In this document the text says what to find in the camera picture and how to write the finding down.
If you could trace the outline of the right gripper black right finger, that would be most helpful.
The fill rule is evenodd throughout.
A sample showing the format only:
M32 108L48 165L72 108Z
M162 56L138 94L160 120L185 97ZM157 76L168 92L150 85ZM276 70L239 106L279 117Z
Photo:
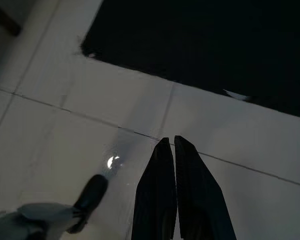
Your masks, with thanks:
M234 240L223 192L195 146L174 137L180 236L183 240Z

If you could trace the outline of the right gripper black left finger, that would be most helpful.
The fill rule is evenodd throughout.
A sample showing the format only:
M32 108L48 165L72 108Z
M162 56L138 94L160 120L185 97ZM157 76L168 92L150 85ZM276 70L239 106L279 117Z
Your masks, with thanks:
M172 240L177 217L175 168L169 138L154 147L136 188L132 240Z

